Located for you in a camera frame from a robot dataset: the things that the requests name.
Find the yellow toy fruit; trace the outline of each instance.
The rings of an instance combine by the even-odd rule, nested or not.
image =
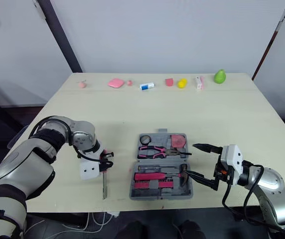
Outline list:
[[[186,78],[182,78],[182,79],[180,79],[180,81],[178,81],[178,84],[177,84],[177,86],[178,86],[178,88],[185,88],[186,87],[186,85],[187,85],[187,79]]]

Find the black cable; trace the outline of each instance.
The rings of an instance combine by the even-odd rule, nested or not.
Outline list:
[[[33,127],[33,129],[32,129],[32,131],[31,131],[31,133],[29,134],[28,138],[31,138],[31,137],[34,135],[36,129],[38,130],[38,127],[39,127],[39,125],[42,123],[43,120],[48,119],[48,118],[51,118],[51,117],[54,117],[54,116],[48,116],[48,117],[45,117],[44,119],[42,119],[41,121],[39,121],[39,122]]]
[[[249,201],[249,198],[251,197],[253,191],[255,190],[255,188],[257,187],[263,173],[264,173],[264,167],[262,165],[259,165],[259,164],[256,164],[254,165],[255,167],[259,167],[260,168],[260,173],[259,175],[257,176],[254,184],[252,185],[252,187],[250,188],[245,200],[244,200],[244,203],[243,203],[243,214],[244,214],[244,218],[246,219],[246,221],[248,223],[250,223],[251,225],[254,225],[254,226],[257,226],[258,224],[256,222],[253,222],[251,221],[249,218],[248,218],[248,215],[247,215],[247,204],[248,204],[248,201]]]
[[[43,126],[46,122],[49,122],[49,121],[59,122],[59,123],[63,124],[63,125],[66,127],[66,129],[67,129],[67,131],[68,131],[68,134],[67,134],[67,137],[68,137],[68,145],[69,145],[69,146],[72,146],[72,131],[71,131],[70,126],[69,126],[67,123],[65,123],[64,121],[62,121],[62,120],[60,120],[60,119],[49,119],[49,118],[47,118],[47,119],[42,119],[42,120],[40,121],[40,124],[39,124],[39,126],[38,126],[38,129],[42,128],[42,126]]]
[[[51,117],[54,117],[54,116],[48,116],[48,117],[42,119],[41,121],[39,121],[39,122],[33,127],[31,133],[29,134],[29,138],[34,135],[35,131],[37,132],[40,128],[42,128],[42,126],[43,126],[46,122],[49,122],[49,121],[59,122],[59,123],[63,124],[63,125],[67,128],[67,131],[68,131],[68,145],[69,145],[69,146],[73,146],[73,148],[75,149],[75,152],[77,153],[77,156],[83,157],[83,158],[85,158],[85,159],[87,159],[87,160],[90,160],[90,161],[105,163],[105,164],[108,165],[107,168],[110,168],[110,167],[112,167],[112,166],[114,165],[114,163],[113,163],[112,161],[109,161],[109,160],[100,160],[100,159],[93,159],[93,158],[90,158],[90,157],[87,157],[87,156],[81,154],[81,153],[78,151],[78,148],[77,148],[76,146],[72,145],[72,131],[71,131],[70,126],[69,126],[66,122],[64,122],[64,121],[62,121],[62,120],[60,120],[60,119],[50,119]]]
[[[258,221],[258,220],[255,220],[253,218],[250,218],[247,216],[246,214],[246,208],[247,208],[247,203],[248,203],[248,200],[250,198],[250,196],[252,195],[253,191],[254,191],[254,188],[257,186],[257,184],[259,183],[259,180],[261,179],[262,175],[263,175],[263,172],[264,172],[264,167],[262,165],[254,165],[256,167],[260,167],[261,170],[260,170],[260,173],[258,175],[258,177],[256,178],[254,184],[252,185],[251,189],[249,190],[246,198],[245,198],[245,202],[244,202],[244,213],[240,213],[240,212],[237,212],[235,211],[234,209],[228,207],[226,205],[226,200],[229,196],[229,193],[230,193],[230,190],[231,190],[231,186],[232,186],[232,181],[233,181],[233,173],[234,173],[234,170],[230,170],[230,178],[229,178],[229,181],[227,182],[228,183],[228,187],[227,187],[227,190],[222,198],[222,205],[228,209],[230,212],[232,212],[233,214],[237,215],[237,216],[241,216],[241,217],[245,217],[246,221],[254,226],[265,226],[265,227],[268,227],[270,229],[273,229],[273,230],[276,230],[276,231],[279,231],[281,233],[284,233],[285,234],[285,230],[278,227],[278,226],[274,226],[274,225],[271,225],[271,224],[268,224],[268,223],[265,223],[265,222],[261,222],[261,221]]]

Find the small bottle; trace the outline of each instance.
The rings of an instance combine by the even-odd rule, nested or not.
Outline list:
[[[142,91],[150,89],[150,88],[154,88],[154,83],[150,82],[150,83],[146,83],[146,84],[141,84],[140,88],[141,88]]]

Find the pink sponge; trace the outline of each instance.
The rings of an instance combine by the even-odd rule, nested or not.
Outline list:
[[[179,134],[171,135],[171,147],[183,148],[185,144],[186,144],[186,139],[183,135],[179,135]]]
[[[166,86],[173,86],[173,79],[172,78],[166,79]]]
[[[108,82],[108,85],[113,88],[119,88],[122,86],[125,82],[122,79],[114,78],[110,82]]]

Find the pink block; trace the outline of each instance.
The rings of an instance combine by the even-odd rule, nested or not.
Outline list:
[[[172,78],[166,79],[166,86],[173,86],[173,79]]]
[[[110,82],[108,82],[108,85],[113,88],[119,88],[122,86],[125,82],[122,79],[114,78]]]

